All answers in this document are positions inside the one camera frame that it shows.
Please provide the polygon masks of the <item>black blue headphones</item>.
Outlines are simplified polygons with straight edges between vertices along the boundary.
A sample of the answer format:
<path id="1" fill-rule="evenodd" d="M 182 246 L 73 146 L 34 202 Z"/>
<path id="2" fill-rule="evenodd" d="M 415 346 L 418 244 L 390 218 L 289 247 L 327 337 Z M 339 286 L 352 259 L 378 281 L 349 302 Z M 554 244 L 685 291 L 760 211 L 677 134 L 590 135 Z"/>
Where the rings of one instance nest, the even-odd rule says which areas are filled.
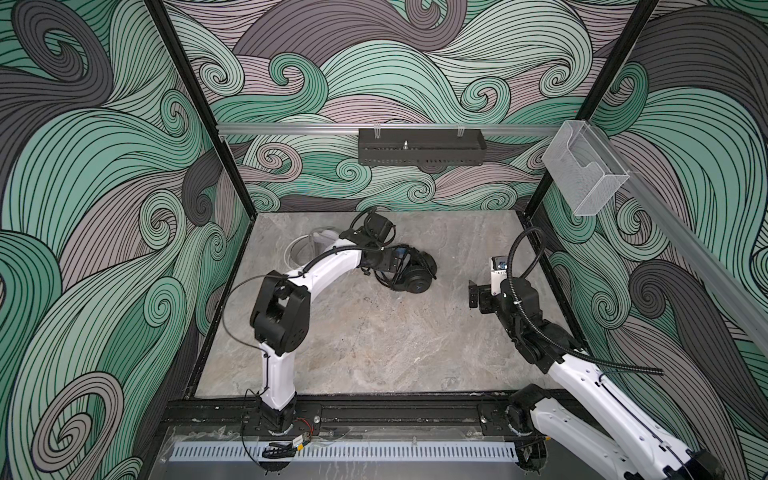
<path id="1" fill-rule="evenodd" d="M 410 257 L 406 267 L 397 273 L 374 271 L 376 280 L 392 291 L 413 294 L 426 292 L 432 281 L 437 279 L 438 266 L 435 259 L 429 253 L 406 244 L 395 247 L 409 248 Z"/>

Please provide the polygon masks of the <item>white headphones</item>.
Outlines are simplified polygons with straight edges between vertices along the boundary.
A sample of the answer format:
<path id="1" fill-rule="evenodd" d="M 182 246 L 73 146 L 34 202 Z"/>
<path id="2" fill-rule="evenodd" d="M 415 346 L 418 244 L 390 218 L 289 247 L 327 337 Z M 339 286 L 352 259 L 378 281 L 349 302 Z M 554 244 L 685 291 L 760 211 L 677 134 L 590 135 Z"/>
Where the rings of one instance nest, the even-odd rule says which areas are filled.
<path id="1" fill-rule="evenodd" d="M 292 240 L 284 251 L 287 270 L 297 269 L 323 253 L 339 239 L 340 231 L 334 227 L 320 227 Z"/>

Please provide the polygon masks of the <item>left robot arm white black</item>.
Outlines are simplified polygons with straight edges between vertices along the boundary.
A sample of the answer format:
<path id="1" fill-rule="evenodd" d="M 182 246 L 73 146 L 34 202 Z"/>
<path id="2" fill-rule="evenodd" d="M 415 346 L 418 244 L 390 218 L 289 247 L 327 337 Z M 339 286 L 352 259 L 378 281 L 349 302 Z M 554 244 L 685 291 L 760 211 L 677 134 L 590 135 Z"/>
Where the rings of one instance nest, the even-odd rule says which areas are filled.
<path id="1" fill-rule="evenodd" d="M 313 300 L 350 271 L 389 267 L 395 237 L 394 224 L 371 207 L 306 264 L 263 277 L 249 324 L 262 352 L 259 411 L 270 431 L 283 433 L 293 424 L 295 351 L 309 333 Z"/>

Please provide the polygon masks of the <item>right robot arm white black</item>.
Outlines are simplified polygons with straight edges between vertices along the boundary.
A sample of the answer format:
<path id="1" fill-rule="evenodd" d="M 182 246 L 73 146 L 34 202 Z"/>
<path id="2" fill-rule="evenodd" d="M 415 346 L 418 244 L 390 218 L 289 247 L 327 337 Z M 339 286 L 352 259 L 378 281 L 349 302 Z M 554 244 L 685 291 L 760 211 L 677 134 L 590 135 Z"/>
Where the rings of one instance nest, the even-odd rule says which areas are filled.
<path id="1" fill-rule="evenodd" d="M 597 424 L 577 418 L 537 385 L 513 394 L 506 416 L 515 434 L 539 433 L 567 448 L 605 479 L 722 479 L 719 460 L 668 432 L 610 380 L 614 368 L 579 351 L 576 340 L 546 320 L 531 283 L 490 260 L 490 281 L 468 286 L 469 305 L 497 317 L 518 353 L 578 401 Z"/>

